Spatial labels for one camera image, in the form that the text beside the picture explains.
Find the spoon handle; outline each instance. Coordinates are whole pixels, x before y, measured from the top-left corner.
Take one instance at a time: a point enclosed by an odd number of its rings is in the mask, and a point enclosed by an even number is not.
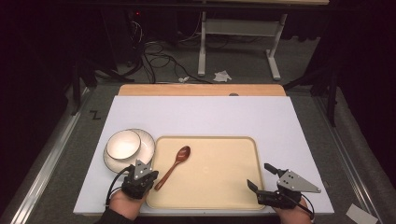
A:
[[[160,190],[160,188],[163,187],[163,184],[166,182],[166,180],[168,179],[169,175],[172,174],[173,170],[175,169],[175,167],[178,165],[178,162],[175,162],[173,164],[173,166],[168,170],[168,172],[166,172],[166,174],[163,176],[163,178],[160,180],[160,182],[158,182],[154,189],[155,190]]]

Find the robotic arm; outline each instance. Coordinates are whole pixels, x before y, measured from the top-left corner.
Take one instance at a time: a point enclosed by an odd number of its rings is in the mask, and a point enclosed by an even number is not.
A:
[[[110,196],[114,191],[113,186],[116,180],[125,172],[129,172],[127,176],[124,177],[124,180],[121,185],[121,190],[128,197],[133,199],[142,199],[143,196],[152,188],[154,185],[154,180],[157,179],[158,171],[152,171],[149,165],[143,163],[140,160],[136,160],[135,166],[132,164],[122,171],[120,171],[117,176],[114,178],[111,186],[108,190],[106,197],[106,209],[110,205]]]
[[[302,191],[314,193],[321,192],[318,187],[291,170],[276,169],[269,163],[265,163],[264,168],[272,174],[279,176],[279,179],[276,181],[278,190],[275,190],[274,192],[262,190],[250,180],[247,180],[247,186],[250,190],[256,193],[259,204],[265,204],[281,209],[292,209],[295,206],[302,206],[299,204],[301,197],[303,196],[301,193]],[[309,211],[305,207],[303,209],[311,215],[312,219],[314,212]]]

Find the crumpled paper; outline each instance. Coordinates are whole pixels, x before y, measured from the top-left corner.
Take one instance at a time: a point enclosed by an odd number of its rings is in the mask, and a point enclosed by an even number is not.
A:
[[[222,72],[215,73],[215,79],[214,81],[218,82],[227,82],[228,79],[232,80],[232,78],[227,74],[227,72],[224,70]]]

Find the white bowl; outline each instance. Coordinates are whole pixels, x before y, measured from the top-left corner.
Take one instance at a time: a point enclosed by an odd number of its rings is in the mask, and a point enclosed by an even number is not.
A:
[[[115,173],[119,173],[125,167],[129,165],[135,165],[136,160],[141,160],[145,164],[149,164],[154,155],[155,142],[152,136],[140,129],[128,129],[125,131],[132,131],[137,133],[140,137],[140,148],[136,153],[126,159],[114,159],[108,155],[106,150],[104,150],[104,161],[107,168]]]
[[[106,144],[107,154],[116,160],[131,157],[140,148],[139,135],[131,130],[124,130],[113,134]]]

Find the table leg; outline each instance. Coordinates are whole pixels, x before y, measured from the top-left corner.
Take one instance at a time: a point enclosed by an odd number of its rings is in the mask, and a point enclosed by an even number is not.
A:
[[[206,67],[205,38],[206,38],[206,12],[202,12],[201,47],[199,51],[198,77],[205,76],[205,67]]]
[[[283,27],[285,26],[285,21],[286,21],[287,17],[288,17],[288,14],[282,14],[280,21],[279,21],[279,25],[277,26],[277,29],[276,29],[274,45],[271,49],[268,49],[266,51],[268,63],[270,64],[270,69],[271,69],[271,73],[273,75],[274,80],[280,80],[280,74],[279,74],[279,71],[277,70],[277,65],[276,65],[274,55],[276,52],[277,44],[279,43],[280,36],[282,35]]]

